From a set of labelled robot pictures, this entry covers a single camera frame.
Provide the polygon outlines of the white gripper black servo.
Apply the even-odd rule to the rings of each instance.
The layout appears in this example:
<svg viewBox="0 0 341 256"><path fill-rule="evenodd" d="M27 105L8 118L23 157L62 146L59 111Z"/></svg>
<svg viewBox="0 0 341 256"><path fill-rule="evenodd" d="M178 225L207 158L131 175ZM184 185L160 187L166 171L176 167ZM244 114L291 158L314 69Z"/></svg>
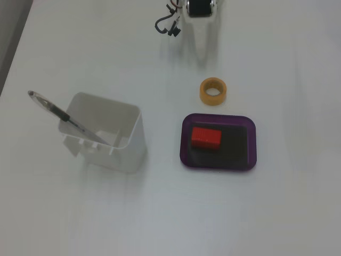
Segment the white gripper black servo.
<svg viewBox="0 0 341 256"><path fill-rule="evenodd" d="M191 26L194 36L194 49L199 66L206 64L210 52L210 29L212 17L216 13L216 0L188 0L185 1L185 13L193 18Z"/></svg>

